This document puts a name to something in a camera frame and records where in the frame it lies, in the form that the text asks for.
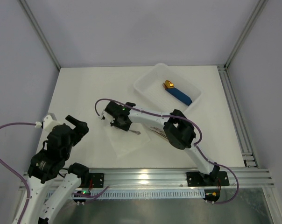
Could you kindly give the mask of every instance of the white plastic bin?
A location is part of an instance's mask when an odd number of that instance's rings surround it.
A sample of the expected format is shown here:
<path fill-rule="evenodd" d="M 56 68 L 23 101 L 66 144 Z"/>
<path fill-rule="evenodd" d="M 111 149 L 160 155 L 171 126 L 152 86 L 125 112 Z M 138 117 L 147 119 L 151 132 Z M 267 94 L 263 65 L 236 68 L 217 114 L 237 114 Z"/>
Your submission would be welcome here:
<path fill-rule="evenodd" d="M 162 84 L 166 80 L 171 81 L 174 87 L 191 98 L 193 102 L 190 106 L 165 91 Z M 163 63 L 156 64 L 150 71 L 138 78 L 134 83 L 134 88 L 162 112 L 172 112 L 174 109 L 188 112 L 198 102 L 201 95 L 201 91 L 194 84 Z"/>

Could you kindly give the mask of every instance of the gold object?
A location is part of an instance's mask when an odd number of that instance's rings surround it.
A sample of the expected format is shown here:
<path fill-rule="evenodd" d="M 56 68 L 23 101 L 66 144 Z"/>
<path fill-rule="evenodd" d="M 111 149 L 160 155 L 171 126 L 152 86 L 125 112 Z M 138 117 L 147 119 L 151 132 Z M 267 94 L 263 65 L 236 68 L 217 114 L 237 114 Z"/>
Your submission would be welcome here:
<path fill-rule="evenodd" d="M 165 89 L 174 88 L 174 84 L 169 80 L 166 80 L 162 85 Z"/>

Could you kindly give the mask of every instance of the white cable clip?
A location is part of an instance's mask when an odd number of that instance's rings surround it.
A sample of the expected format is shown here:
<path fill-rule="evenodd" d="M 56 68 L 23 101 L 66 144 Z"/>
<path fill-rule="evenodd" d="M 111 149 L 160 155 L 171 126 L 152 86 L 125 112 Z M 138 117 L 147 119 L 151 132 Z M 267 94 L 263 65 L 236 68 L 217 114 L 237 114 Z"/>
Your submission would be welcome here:
<path fill-rule="evenodd" d="M 42 127 L 42 123 L 37 121 L 35 122 L 35 128 L 41 128 Z"/>

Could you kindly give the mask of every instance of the gray wall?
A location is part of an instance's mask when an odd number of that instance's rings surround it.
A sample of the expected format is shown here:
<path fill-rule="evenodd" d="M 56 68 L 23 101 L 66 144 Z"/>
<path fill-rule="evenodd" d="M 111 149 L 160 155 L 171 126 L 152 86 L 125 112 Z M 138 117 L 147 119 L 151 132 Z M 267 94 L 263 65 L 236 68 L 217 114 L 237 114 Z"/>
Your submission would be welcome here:
<path fill-rule="evenodd" d="M 282 198 L 282 0 L 268 2 L 229 71 L 260 162 Z"/>
<path fill-rule="evenodd" d="M 0 0 L 0 125 L 40 120 L 58 71 L 16 0 Z M 0 157 L 20 173 L 28 169 L 40 132 L 31 126 L 0 131 Z M 20 181 L 0 165 L 0 224 L 11 218 Z"/>
<path fill-rule="evenodd" d="M 257 0 L 27 0 L 62 67 L 224 63 Z"/>

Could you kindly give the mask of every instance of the purple cable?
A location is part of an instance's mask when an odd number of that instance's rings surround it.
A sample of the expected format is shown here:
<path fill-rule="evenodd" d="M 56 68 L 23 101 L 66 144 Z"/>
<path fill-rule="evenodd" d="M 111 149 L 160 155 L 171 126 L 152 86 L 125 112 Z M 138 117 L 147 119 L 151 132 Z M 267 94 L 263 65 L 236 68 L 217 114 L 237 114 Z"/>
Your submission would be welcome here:
<path fill-rule="evenodd" d="M 94 202 L 96 199 L 98 199 L 107 189 L 109 188 L 109 186 L 107 186 L 105 189 L 103 189 L 101 192 L 99 192 L 97 195 L 95 196 L 90 196 L 89 198 L 92 198 L 91 200 L 85 202 L 85 204 Z"/>
<path fill-rule="evenodd" d="M 0 129 L 7 127 L 7 126 L 12 126 L 12 125 L 32 125 L 35 126 L 34 123 L 25 123 L 25 122 L 16 122 L 16 123 L 9 123 L 6 125 L 2 125 L 0 126 Z M 8 169 L 10 172 L 12 172 L 14 175 L 16 175 L 18 178 L 20 178 L 20 180 L 24 183 L 26 191 L 27 191 L 27 199 L 25 201 L 25 205 L 23 210 L 21 211 L 21 215 L 19 217 L 19 220 L 17 222 L 17 224 L 21 223 L 21 219 L 23 218 L 25 211 L 27 209 L 28 203 L 29 203 L 29 199 L 30 199 L 30 188 L 29 185 L 27 183 L 27 181 L 24 179 L 24 177 L 22 177 L 22 175 L 20 175 L 18 172 L 16 172 L 14 169 L 12 169 L 9 165 L 7 165 L 7 163 L 5 163 L 1 158 L 0 158 L 0 163 L 6 168 Z"/>
<path fill-rule="evenodd" d="M 134 111 L 138 111 L 138 112 L 141 112 L 141 113 L 145 113 L 145 114 L 149 114 L 149 115 L 152 115 L 152 116 L 155 116 L 155 117 L 162 117 L 162 118 L 176 118 L 176 119 L 181 119 L 181 120 L 185 120 L 189 123 L 191 123 L 199 132 L 199 140 L 197 142 L 194 143 L 194 146 L 197 148 L 197 150 L 199 151 L 199 153 L 201 154 L 201 156 L 210 164 L 214 165 L 214 166 L 219 166 L 219 167 L 223 167 L 227 170 L 229 170 L 230 173 L 232 173 L 232 175 L 234 176 L 235 180 L 236 180 L 236 184 L 237 184 L 237 188 L 236 188 L 236 191 L 235 191 L 235 194 L 228 200 L 226 201 L 223 201 L 223 202 L 214 202 L 214 204 L 226 204 L 228 202 L 231 202 L 233 199 L 235 199 L 235 197 L 238 195 L 239 193 L 239 189 L 240 189 L 240 184 L 239 184 L 239 180 L 237 178 L 237 176 L 235 175 L 235 173 L 230 169 L 228 168 L 227 166 L 224 166 L 224 165 L 221 165 L 221 164 L 217 164 L 217 163 L 214 163 L 214 162 L 211 162 L 209 161 L 209 159 L 203 154 L 203 152 L 201 151 L 201 149 L 199 148 L 198 144 L 201 142 L 202 140 L 202 131 L 200 130 L 200 128 L 198 127 L 198 125 L 196 125 L 193 121 L 187 119 L 187 118 L 183 118 L 183 117 L 180 117 L 180 116 L 175 116 L 175 115 L 160 115 L 160 114 L 157 114 L 157 113 L 151 113 L 151 112 L 147 112 L 147 111 L 142 111 L 142 110 L 139 110 L 139 109 L 136 109 L 136 108 L 133 108 L 131 106 L 128 106 L 122 102 L 119 102 L 117 100 L 113 100 L 113 99 L 107 99 L 107 98 L 102 98 L 102 99 L 99 99 L 95 102 L 95 105 L 94 105 L 94 109 L 95 109 L 95 112 L 98 116 L 100 116 L 98 110 L 97 110 L 97 104 L 100 102 L 100 101 L 112 101 L 112 102 L 115 102 L 117 104 L 120 104 L 120 105 L 123 105 L 124 107 L 127 107 L 131 110 L 134 110 Z"/>

